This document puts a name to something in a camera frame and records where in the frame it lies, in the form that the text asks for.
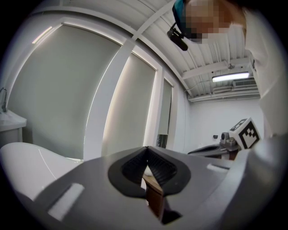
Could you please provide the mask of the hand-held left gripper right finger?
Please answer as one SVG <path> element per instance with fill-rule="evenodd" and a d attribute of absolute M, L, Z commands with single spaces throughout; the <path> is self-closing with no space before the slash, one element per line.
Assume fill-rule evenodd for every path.
<path fill-rule="evenodd" d="M 214 159 L 148 147 L 148 166 L 162 188 L 162 221 L 147 230 L 227 230 L 225 212 L 239 179 L 238 159 Z"/>

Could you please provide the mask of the white air conditioner vent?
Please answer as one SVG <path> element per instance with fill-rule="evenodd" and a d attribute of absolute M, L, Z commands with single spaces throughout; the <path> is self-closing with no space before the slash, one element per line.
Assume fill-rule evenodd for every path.
<path fill-rule="evenodd" d="M 243 87 L 256 87 L 256 82 L 254 78 L 248 79 L 238 79 L 232 82 L 234 88 L 243 88 Z"/>

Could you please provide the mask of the plain cardboard box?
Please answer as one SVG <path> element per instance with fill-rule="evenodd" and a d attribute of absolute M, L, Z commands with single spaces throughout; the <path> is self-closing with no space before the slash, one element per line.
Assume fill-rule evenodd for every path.
<path fill-rule="evenodd" d="M 154 215 L 160 219 L 162 213 L 163 192 L 162 188 L 153 176 L 143 175 L 143 179 L 146 183 L 146 200 L 148 207 L 154 213 Z"/>

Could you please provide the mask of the chrome tub filler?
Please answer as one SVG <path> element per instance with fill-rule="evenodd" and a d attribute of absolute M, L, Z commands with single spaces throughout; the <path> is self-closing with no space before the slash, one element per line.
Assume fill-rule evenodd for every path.
<path fill-rule="evenodd" d="M 161 148 L 166 148 L 167 146 L 168 135 L 166 134 L 158 134 L 157 136 L 157 146 Z"/>

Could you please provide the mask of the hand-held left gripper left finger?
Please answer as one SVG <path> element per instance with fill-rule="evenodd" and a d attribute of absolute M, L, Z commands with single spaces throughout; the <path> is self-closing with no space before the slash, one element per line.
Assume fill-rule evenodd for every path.
<path fill-rule="evenodd" d="M 35 199 L 73 230 L 160 230 L 140 186 L 146 147 L 85 161 L 48 185 Z"/>

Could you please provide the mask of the ceiling tube light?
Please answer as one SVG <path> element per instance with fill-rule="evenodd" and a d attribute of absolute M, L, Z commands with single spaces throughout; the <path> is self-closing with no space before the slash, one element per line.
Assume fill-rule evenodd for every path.
<path fill-rule="evenodd" d="M 247 79 L 249 78 L 249 72 L 233 73 L 227 75 L 214 76 L 212 78 L 213 83 L 229 80 Z"/>

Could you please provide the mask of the cream sweatshirt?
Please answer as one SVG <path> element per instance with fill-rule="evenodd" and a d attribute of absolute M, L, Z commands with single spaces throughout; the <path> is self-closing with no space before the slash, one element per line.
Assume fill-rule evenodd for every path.
<path fill-rule="evenodd" d="M 249 5 L 231 2 L 245 17 L 245 49 L 259 93 L 264 137 L 288 133 L 288 56 L 264 15 Z"/>

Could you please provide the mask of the grey roller blind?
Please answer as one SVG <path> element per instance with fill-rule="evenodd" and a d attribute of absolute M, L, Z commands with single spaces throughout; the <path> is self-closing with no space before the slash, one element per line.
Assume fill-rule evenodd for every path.
<path fill-rule="evenodd" d="M 171 111 L 171 97 L 172 97 L 172 86 L 166 80 L 164 80 L 162 106 L 161 106 L 161 114 L 158 129 L 159 135 L 168 135 L 170 111 Z"/>
<path fill-rule="evenodd" d="M 68 158 L 83 158 L 95 91 L 120 45 L 62 25 L 30 55 L 13 85 L 8 108 L 26 119 L 22 140 Z"/>
<path fill-rule="evenodd" d="M 103 156 L 143 145 L 155 74 L 142 59 L 129 56 L 108 111 Z"/>

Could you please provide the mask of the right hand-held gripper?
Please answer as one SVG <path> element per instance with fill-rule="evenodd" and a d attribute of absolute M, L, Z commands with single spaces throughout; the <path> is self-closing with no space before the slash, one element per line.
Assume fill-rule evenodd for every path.
<path fill-rule="evenodd" d="M 189 152 L 189 155 L 203 157 L 218 157 L 228 151 L 252 148 L 259 140 L 260 134 L 251 117 L 240 120 L 228 132 L 221 135 L 220 144 L 205 146 Z"/>

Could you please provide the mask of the white vanity cabinet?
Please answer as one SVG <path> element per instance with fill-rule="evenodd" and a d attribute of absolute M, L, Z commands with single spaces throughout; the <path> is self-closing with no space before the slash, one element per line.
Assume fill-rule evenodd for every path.
<path fill-rule="evenodd" d="M 12 111 L 0 112 L 0 149 L 9 143 L 22 142 L 27 120 Z"/>

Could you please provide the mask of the white bathtub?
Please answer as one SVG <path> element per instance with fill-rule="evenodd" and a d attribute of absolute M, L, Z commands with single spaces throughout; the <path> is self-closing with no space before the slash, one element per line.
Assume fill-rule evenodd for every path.
<path fill-rule="evenodd" d="M 31 200 L 35 200 L 49 184 L 83 163 L 83 160 L 63 157 L 23 142 L 3 146 L 0 161 L 13 188 Z"/>

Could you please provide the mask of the chrome faucet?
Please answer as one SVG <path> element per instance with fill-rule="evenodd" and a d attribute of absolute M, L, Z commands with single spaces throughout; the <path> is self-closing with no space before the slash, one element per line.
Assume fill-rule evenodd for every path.
<path fill-rule="evenodd" d="M 8 109 L 7 109 L 7 89 L 5 88 L 5 87 L 2 87 L 1 89 L 0 89 L 0 94 L 2 93 L 2 92 L 4 92 L 4 100 L 3 100 L 3 104 L 2 104 L 2 106 L 1 106 L 1 108 L 2 108 L 2 111 L 4 112 L 4 113 L 7 113 L 7 111 L 8 111 Z"/>

